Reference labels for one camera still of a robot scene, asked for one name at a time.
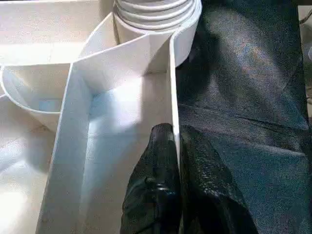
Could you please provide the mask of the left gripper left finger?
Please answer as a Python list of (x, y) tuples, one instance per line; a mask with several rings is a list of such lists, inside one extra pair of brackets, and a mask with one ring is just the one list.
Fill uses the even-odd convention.
[(173, 128), (151, 129), (149, 142), (130, 176), (122, 204), (122, 234), (176, 234), (182, 214), (180, 175)]

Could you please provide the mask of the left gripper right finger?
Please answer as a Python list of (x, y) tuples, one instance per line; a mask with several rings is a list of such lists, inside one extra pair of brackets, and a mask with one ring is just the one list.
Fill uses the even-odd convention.
[(208, 137), (182, 126), (180, 156), (183, 232), (256, 234), (243, 194)]

